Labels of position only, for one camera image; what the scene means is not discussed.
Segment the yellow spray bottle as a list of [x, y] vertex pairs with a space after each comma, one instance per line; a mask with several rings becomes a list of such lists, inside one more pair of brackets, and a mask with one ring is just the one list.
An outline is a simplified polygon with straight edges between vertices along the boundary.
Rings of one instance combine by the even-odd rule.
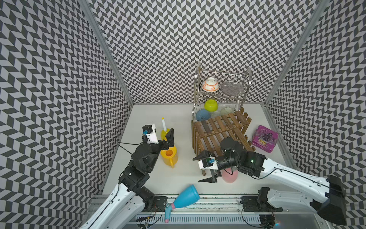
[[166, 127], [165, 118], [164, 117], [162, 117], [162, 124], [163, 124], [163, 129], [161, 131], [161, 139], [162, 140], [167, 140], [166, 135], [168, 134], [168, 132], [170, 131], [170, 129]]

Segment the pink spray bottle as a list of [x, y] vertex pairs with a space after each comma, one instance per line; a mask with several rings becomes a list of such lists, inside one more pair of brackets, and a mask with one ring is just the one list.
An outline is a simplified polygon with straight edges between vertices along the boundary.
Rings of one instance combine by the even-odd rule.
[[239, 174], [238, 170], [234, 168], [221, 170], [223, 180], [229, 184], [234, 183], [237, 180], [238, 174]]

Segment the wooden slatted shelf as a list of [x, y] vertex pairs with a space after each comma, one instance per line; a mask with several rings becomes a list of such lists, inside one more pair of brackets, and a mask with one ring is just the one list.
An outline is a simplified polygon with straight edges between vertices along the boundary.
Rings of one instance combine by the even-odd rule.
[[[195, 156], [207, 150], [211, 152], [210, 157], [225, 156], [226, 169], [234, 168], [244, 174], [260, 177], [264, 170], [264, 157], [255, 153], [255, 147], [246, 135], [251, 121], [241, 108], [206, 121], [192, 122], [192, 147]], [[202, 170], [202, 174], [205, 178], [209, 178], [207, 174], [221, 177], [220, 170]]]

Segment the blue spray bottle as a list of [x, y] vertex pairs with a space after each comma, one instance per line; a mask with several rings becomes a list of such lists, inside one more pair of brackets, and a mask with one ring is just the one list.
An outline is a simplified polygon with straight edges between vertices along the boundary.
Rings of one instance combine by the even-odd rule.
[[171, 212], [175, 209], [185, 208], [200, 200], [200, 196], [194, 185], [186, 188], [175, 201], [165, 208], [165, 223], [170, 221]]

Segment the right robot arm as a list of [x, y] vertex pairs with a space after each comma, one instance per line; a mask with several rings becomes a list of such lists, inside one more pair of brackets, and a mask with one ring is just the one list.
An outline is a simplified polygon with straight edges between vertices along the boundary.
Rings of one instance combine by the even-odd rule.
[[267, 178], [295, 189], [295, 192], [283, 194], [273, 189], [260, 189], [259, 203], [276, 209], [301, 207], [330, 223], [346, 225], [346, 192], [340, 178], [334, 175], [317, 177], [286, 167], [262, 154], [247, 151], [230, 137], [221, 142], [221, 151], [221, 156], [214, 156], [204, 150], [193, 160], [198, 161], [201, 170], [215, 172], [237, 168], [255, 180]]

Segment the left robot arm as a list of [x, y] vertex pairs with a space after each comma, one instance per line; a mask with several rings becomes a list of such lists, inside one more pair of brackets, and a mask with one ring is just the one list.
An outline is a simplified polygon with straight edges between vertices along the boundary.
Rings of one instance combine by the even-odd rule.
[[155, 125], [143, 126], [142, 143], [120, 174], [114, 190], [81, 229], [122, 229], [145, 208], [151, 208], [154, 194], [144, 185], [150, 178], [162, 150], [174, 147], [174, 129], [166, 140], [158, 140]]

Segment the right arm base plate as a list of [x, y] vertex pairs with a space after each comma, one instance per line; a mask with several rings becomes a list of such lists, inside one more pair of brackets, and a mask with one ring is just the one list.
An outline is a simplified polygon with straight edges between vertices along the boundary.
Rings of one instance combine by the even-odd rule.
[[270, 205], [266, 197], [242, 196], [240, 203], [245, 212], [283, 212], [283, 208]]

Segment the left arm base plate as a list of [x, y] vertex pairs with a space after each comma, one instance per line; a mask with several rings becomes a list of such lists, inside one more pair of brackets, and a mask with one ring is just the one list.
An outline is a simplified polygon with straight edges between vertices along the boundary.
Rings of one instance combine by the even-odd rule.
[[164, 212], [167, 205], [167, 196], [155, 196], [147, 202], [148, 211]]

